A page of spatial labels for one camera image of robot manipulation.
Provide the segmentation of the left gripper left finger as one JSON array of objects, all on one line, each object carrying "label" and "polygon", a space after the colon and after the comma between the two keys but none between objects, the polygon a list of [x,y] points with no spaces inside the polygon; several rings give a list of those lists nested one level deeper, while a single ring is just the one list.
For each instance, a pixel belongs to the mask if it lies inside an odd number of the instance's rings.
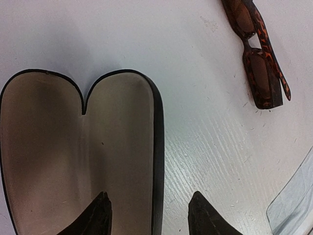
[{"label": "left gripper left finger", "polygon": [[110,235],[112,203],[106,192],[100,192],[86,209],[58,235]]}]

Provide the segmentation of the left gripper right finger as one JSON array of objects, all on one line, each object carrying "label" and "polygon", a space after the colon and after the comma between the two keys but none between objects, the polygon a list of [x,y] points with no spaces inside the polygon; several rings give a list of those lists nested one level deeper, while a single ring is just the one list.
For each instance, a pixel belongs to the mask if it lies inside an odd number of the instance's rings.
[{"label": "left gripper right finger", "polygon": [[188,204],[190,235],[242,235],[231,226],[199,192],[194,192]]}]

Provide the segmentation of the black glasses case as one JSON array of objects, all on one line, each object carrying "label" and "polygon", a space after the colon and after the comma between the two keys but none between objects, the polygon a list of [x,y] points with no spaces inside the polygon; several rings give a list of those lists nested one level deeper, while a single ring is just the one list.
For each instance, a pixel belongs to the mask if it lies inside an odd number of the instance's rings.
[{"label": "black glasses case", "polygon": [[111,235],[159,235],[164,118],[154,82],[135,70],[77,84],[40,69],[15,74],[0,95],[0,168],[17,235],[57,235],[106,192]]}]

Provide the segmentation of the blue cleaning cloth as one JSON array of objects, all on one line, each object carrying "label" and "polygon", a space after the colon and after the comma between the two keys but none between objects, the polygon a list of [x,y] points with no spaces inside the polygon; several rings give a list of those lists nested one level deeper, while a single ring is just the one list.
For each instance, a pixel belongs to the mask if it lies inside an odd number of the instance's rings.
[{"label": "blue cleaning cloth", "polygon": [[313,150],[266,211],[274,235],[313,233]]}]

